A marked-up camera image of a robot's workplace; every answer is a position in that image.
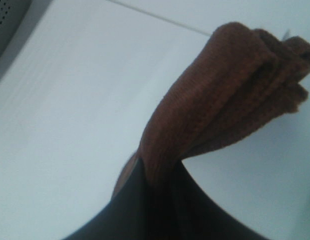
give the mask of black object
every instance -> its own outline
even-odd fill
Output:
[[[15,34],[31,0],[0,0],[0,56]]]
[[[266,240],[214,203],[181,162],[158,201],[162,203],[155,199],[138,159],[120,192],[65,240]]]

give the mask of brown knit fabric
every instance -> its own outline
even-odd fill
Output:
[[[130,165],[142,158],[148,184],[161,189],[177,161],[296,112],[307,98],[298,82],[308,73],[310,44],[303,39],[281,42],[236,22],[219,27],[152,114]]]

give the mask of brown towel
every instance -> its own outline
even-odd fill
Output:
[[[150,187],[160,191],[177,161],[217,150],[306,100],[298,82],[310,73],[310,44],[283,42],[262,29],[219,27],[152,114],[114,194],[141,158]]]

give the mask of brown fabric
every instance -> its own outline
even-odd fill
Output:
[[[237,22],[219,27],[152,114],[135,155],[161,189],[184,158],[220,149],[306,100],[310,44]]]

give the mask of folded cloth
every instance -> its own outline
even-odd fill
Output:
[[[160,191],[178,161],[233,144],[296,112],[307,98],[298,82],[308,73],[310,44],[300,37],[279,41],[262,29],[222,25],[152,114],[114,194],[138,158],[149,186]]]

